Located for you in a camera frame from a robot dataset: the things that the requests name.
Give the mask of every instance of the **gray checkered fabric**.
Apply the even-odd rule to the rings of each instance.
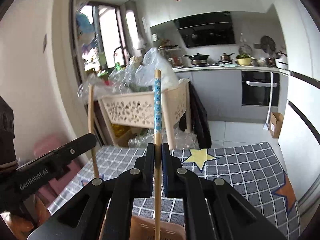
[[[135,148],[102,147],[96,157],[100,177],[104,180],[118,177],[123,171],[133,168],[135,160],[143,156],[145,151]],[[182,163],[182,166],[201,178],[210,180],[223,178],[288,240],[298,238],[300,216],[297,203],[287,216],[284,198],[271,193],[284,184],[284,171],[269,143],[208,149],[208,154],[218,159],[207,161],[202,172],[194,163]],[[183,162],[190,156],[190,151],[173,150],[172,155]],[[50,205],[49,211],[56,212],[93,178],[92,161],[89,161]],[[152,195],[150,199],[135,198],[132,214],[154,218],[154,192]],[[163,188],[161,199],[161,220],[184,225],[182,200],[165,198]]]

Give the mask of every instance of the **black range hood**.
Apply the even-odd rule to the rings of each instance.
[[[187,48],[236,44],[230,12],[213,12],[173,21]]]

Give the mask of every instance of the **chopstick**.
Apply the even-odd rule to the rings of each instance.
[[[154,145],[155,145],[155,240],[160,240],[160,211],[161,211],[161,144],[162,144],[162,116],[161,116],[161,71],[155,70],[154,97]]]
[[[93,85],[89,85],[89,98],[88,98],[88,128],[89,128],[89,133],[94,134],[93,130],[93,115],[94,115],[94,102],[93,102]],[[93,163],[93,172],[94,172],[94,177],[98,178],[99,177],[99,171],[98,171],[98,166],[97,166],[97,160],[96,160],[96,152],[95,149],[91,149],[91,155],[92,155],[92,163]]]

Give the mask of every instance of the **white tiled floor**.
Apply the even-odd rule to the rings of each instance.
[[[273,139],[262,123],[208,121],[212,146],[211,148],[228,148],[250,145],[260,142],[271,144],[276,156],[286,170],[278,139]]]

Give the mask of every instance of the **oven handle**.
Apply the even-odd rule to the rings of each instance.
[[[271,87],[271,83],[263,83],[263,82],[252,82],[252,81],[246,81],[246,84],[253,87]],[[277,83],[273,83],[272,85],[274,88],[278,86]]]

